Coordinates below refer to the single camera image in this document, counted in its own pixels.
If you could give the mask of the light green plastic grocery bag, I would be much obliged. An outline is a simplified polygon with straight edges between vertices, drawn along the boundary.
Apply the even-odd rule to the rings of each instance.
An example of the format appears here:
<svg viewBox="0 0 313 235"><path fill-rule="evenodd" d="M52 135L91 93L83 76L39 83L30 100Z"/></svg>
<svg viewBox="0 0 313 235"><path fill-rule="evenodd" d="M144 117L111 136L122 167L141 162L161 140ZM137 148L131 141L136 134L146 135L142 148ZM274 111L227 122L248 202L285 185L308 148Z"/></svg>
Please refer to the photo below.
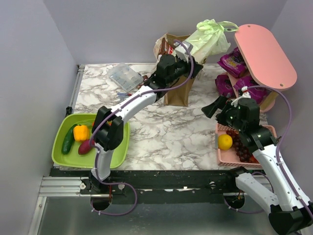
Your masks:
<svg viewBox="0 0 313 235"><path fill-rule="evenodd" d="M238 30L239 27L229 21L204 20L197 24L196 31L185 41L193 46L191 55L199 64L203 64L207 57L227 52L231 43L227 41L225 33Z"/></svg>

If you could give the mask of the brown cassava chips bag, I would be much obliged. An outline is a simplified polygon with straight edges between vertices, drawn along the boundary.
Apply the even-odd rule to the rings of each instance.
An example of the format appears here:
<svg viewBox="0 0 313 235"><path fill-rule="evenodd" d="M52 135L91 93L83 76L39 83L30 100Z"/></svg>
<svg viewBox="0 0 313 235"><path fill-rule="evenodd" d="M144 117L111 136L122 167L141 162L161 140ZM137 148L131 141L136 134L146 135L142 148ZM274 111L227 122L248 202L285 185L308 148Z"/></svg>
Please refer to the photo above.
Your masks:
<svg viewBox="0 0 313 235"><path fill-rule="evenodd" d="M166 41L166 38L163 37L161 39L161 44L160 44L160 48L158 51L158 56L159 55L165 55L165 54L172 54L174 52L174 49L171 47L170 44L168 44L168 42Z"/></svg>

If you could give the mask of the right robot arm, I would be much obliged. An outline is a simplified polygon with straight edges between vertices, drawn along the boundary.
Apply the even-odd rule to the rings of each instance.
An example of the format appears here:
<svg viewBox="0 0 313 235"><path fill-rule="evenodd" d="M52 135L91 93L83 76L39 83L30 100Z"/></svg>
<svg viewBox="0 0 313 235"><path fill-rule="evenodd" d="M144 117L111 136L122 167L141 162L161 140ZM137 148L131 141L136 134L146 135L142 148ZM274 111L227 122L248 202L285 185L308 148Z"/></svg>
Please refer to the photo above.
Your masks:
<svg viewBox="0 0 313 235"><path fill-rule="evenodd" d="M242 144L259 162L274 191L257 182L243 167L233 169L225 179L225 187L247 193L268 215L272 228L279 235L288 235L313 224L313 203L300 189L291 175L278 149L272 132L260 125L259 105L252 98L243 97L236 105L225 96L203 107L202 112L211 118L216 114L218 124L239 133Z"/></svg>

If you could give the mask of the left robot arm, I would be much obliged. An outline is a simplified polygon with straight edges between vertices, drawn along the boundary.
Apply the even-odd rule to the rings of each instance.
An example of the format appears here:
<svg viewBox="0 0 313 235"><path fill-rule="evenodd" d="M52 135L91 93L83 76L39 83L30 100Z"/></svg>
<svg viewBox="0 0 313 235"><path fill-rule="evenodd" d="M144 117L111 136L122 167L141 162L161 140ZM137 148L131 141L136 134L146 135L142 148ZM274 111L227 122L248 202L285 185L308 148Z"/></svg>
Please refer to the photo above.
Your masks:
<svg viewBox="0 0 313 235"><path fill-rule="evenodd" d="M203 65L197 63L193 56L184 61L177 56L163 55L156 65L156 70L135 94L112 108L103 106L98 110L89 141L96 151L94 167L91 170L94 177L91 187L97 193L104 193L108 189L107 178L111 173L113 151L123 141L124 125L168 91L180 88L178 81L182 76L186 76L189 81L202 69Z"/></svg>

